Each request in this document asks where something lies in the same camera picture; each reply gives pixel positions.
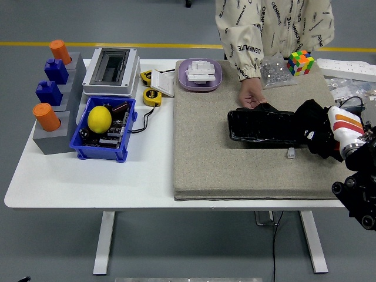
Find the white power strip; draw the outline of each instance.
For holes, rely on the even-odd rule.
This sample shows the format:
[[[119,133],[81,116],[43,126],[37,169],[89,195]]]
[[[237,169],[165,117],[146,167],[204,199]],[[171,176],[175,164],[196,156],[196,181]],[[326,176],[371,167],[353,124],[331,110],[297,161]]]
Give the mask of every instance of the white power strip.
[[[317,59],[323,75],[376,82],[376,66],[366,62]]]

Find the gray stand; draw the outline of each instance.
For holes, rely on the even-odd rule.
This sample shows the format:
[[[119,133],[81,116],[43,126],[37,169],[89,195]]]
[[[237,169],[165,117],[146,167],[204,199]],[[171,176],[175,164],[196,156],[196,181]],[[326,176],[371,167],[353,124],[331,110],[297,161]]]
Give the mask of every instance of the gray stand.
[[[68,71],[68,81],[58,85],[63,99],[59,106],[52,107],[61,121],[60,127],[53,131],[44,131],[39,122],[35,125],[33,140],[43,154],[74,152],[69,142],[76,130],[76,117],[82,96],[82,81],[86,75],[86,67],[80,53],[69,53],[72,61],[65,66]]]
[[[68,110],[74,116],[77,116],[82,96],[82,81],[86,75],[86,67],[80,53],[69,53],[69,55],[72,61],[65,66],[69,74],[68,81],[66,84],[58,85],[61,94],[63,94],[63,99],[59,106],[54,106],[52,109],[55,112]]]
[[[45,131],[39,122],[35,123],[33,140],[45,155],[75,151],[69,147],[69,142],[77,127],[76,117],[70,112],[56,112],[56,115],[61,125],[55,131]]]

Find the yellow lemon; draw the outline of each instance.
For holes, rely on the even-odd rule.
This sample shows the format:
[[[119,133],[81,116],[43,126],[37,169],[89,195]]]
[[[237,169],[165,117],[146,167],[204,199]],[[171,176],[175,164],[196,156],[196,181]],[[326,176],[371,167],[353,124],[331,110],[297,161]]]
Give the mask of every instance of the yellow lemon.
[[[94,107],[88,116],[88,126],[92,132],[102,134],[111,126],[112,118],[110,111],[104,106]]]

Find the metal part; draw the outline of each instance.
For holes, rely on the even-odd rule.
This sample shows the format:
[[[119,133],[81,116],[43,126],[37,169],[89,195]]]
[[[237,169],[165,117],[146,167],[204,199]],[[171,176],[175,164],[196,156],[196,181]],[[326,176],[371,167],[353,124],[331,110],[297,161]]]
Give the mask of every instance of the metal part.
[[[354,188],[357,185],[357,181],[355,180],[355,178],[350,176],[350,177],[346,178],[345,184],[349,188]]]
[[[371,230],[375,226],[375,219],[369,215],[364,216],[362,218],[362,226],[367,230]]]
[[[333,185],[331,186],[331,191],[335,195],[340,194],[342,192],[342,183],[340,182],[333,183]]]
[[[345,148],[343,148],[343,150],[342,150],[342,156],[343,156],[344,160],[349,155],[351,155],[352,153],[354,153],[354,151],[358,150],[361,146],[363,146],[363,143],[352,143],[352,144],[347,145]]]
[[[372,130],[368,130],[364,132],[364,134],[359,137],[360,140],[366,141],[366,142],[371,142],[375,138],[376,138],[376,134]]]
[[[328,273],[327,263],[325,261],[323,248],[317,233],[315,220],[311,210],[300,212],[301,222],[303,224],[305,237],[311,254],[312,267],[315,273]]]
[[[96,249],[94,262],[93,274],[95,275],[107,274],[114,220],[115,212],[103,212],[102,224],[100,225],[98,247]]]
[[[364,110],[361,112],[363,124],[371,127],[376,126],[376,99],[371,100],[370,97],[365,97],[363,103]]]
[[[254,216],[256,218],[256,224],[258,226],[276,226],[277,223],[274,220],[273,211],[255,211]]]

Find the red stripe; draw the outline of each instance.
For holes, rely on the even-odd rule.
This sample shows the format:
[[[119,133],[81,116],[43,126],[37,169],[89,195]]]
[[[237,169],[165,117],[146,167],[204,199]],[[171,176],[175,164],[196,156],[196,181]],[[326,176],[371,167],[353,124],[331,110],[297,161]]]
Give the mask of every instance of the red stripe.
[[[334,150],[339,151],[340,150],[340,143],[336,142],[334,145]]]
[[[338,128],[342,128],[342,127],[356,131],[360,134],[364,133],[364,131],[361,128],[359,128],[358,126],[352,125],[352,124],[347,123],[347,122],[336,122],[333,125],[333,131],[336,131]]]

